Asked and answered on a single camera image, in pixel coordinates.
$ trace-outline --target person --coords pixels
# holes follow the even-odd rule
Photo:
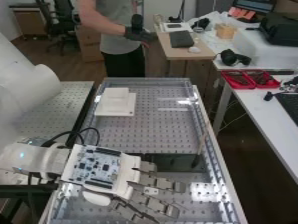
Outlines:
[[[150,40],[144,29],[134,32],[135,0],[78,0],[81,24],[101,33],[99,49],[109,77],[144,77],[140,42]]]

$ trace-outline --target gray t-shirt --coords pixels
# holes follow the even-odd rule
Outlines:
[[[117,24],[130,26],[132,16],[131,0],[95,0],[97,11]],[[126,54],[139,46],[138,41],[115,35],[101,35],[99,50],[106,54]]]

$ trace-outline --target metal table surface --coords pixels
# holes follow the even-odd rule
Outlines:
[[[128,87],[128,91],[136,93],[134,117],[93,116],[106,87]],[[206,127],[207,122],[200,97],[188,79],[109,78],[99,87],[82,128],[98,129],[101,146],[126,153],[195,154],[203,130],[208,131],[202,150],[204,172],[156,173],[158,176],[187,183],[186,193],[160,191],[155,196],[179,207],[178,220],[134,205],[160,223],[247,223],[210,125]],[[94,144],[94,141],[93,132],[86,132],[85,143]],[[47,207],[47,223],[128,223],[109,208],[90,204],[81,195],[81,186],[69,183],[61,183]]]
[[[74,128],[94,82],[61,82],[62,91],[47,102],[27,112],[14,123],[15,130],[25,137],[50,139]],[[58,141],[66,142],[67,135]],[[26,176],[0,171],[0,184],[26,184]]]

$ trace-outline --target keyboard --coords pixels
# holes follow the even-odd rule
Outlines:
[[[279,93],[275,97],[298,126],[298,94]]]
[[[172,48],[188,48],[194,45],[188,31],[170,33],[170,45]]]

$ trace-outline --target dark pants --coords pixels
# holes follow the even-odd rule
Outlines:
[[[144,77],[144,57],[142,46],[127,54],[106,54],[105,69],[107,77]]]

